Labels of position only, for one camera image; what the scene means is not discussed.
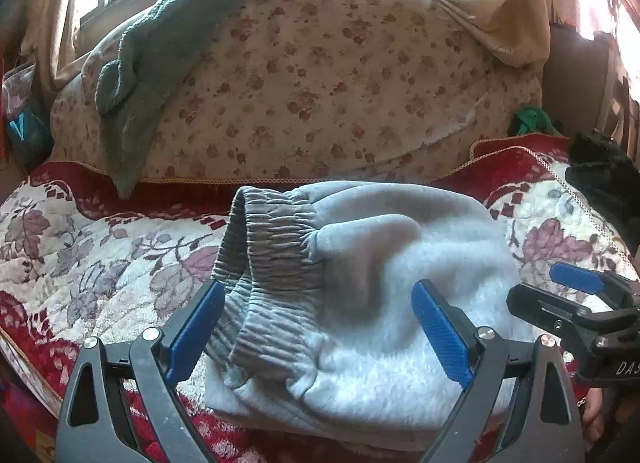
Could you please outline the person's right hand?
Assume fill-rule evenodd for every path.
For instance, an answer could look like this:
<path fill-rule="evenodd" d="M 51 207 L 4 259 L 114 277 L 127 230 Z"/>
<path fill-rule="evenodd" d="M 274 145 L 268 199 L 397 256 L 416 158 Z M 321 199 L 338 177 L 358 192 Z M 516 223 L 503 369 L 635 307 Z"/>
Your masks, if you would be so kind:
<path fill-rule="evenodd" d="M 584 399 L 582 410 L 582 435 L 590 448 L 604 434 L 605 420 L 603 416 L 604 394 L 601 388 L 590 388 Z M 639 408 L 639 394 L 634 393 L 622 398 L 615 411 L 615 420 L 619 424 L 626 423 Z"/>

